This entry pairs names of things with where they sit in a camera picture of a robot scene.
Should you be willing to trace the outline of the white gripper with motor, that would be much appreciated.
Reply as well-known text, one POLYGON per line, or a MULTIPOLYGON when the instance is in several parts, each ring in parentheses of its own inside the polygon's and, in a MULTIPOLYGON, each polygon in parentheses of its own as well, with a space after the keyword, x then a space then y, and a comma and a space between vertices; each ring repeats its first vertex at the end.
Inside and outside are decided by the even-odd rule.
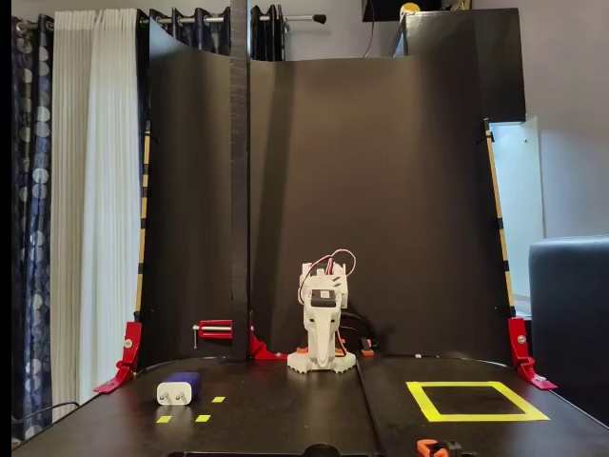
POLYGON ((306 370, 338 370, 342 357, 336 356, 336 332, 341 306, 333 288, 313 288, 310 305, 304 306, 304 326, 308 335, 306 370))

